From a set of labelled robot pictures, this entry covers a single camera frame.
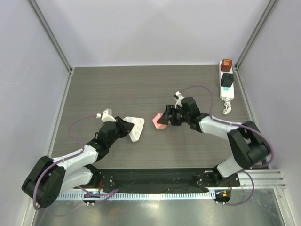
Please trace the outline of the white triangular socket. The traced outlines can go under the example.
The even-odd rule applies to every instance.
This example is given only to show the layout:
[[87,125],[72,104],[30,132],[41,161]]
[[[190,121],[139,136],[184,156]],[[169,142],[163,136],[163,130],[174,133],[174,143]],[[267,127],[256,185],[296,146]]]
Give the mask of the white triangular socket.
[[137,142],[140,139],[145,120],[143,118],[130,116],[125,117],[123,120],[134,125],[129,133],[129,137],[132,142]]

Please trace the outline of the white power strip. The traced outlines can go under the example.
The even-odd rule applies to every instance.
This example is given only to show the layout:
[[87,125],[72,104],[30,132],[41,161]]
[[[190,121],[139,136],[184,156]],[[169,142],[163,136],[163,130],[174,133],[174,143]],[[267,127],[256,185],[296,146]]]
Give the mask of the white power strip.
[[220,99],[234,99],[234,74],[231,59],[223,59],[219,63],[219,88]]

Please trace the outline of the red-brown plug adapter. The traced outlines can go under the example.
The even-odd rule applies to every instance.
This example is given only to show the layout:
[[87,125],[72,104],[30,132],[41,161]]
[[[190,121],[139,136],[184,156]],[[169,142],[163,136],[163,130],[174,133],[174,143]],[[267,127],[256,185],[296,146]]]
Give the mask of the red-brown plug adapter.
[[231,59],[223,59],[221,62],[221,71],[229,72],[232,68],[232,60]]

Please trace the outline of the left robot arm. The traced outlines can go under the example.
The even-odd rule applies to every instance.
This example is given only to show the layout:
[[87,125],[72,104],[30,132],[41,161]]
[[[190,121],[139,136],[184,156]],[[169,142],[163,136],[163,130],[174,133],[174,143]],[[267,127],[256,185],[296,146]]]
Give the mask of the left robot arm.
[[60,193],[87,185],[95,188],[100,177],[93,163],[104,158],[119,138],[135,134],[139,118],[120,117],[105,120],[95,136],[79,150],[68,155],[39,158],[22,184],[22,191],[32,198],[35,210],[50,206]]

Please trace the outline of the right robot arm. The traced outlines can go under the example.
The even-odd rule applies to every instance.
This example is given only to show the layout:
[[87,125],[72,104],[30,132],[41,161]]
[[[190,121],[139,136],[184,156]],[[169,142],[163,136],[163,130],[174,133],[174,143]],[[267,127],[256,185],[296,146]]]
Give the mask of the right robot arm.
[[178,99],[175,105],[167,105],[159,118],[154,120],[158,129],[168,125],[181,126],[183,123],[194,131],[215,135],[229,142],[232,156],[212,169],[212,180],[217,186],[225,185],[229,177],[253,167],[272,153],[254,122],[234,123],[201,113],[192,97],[184,97]]

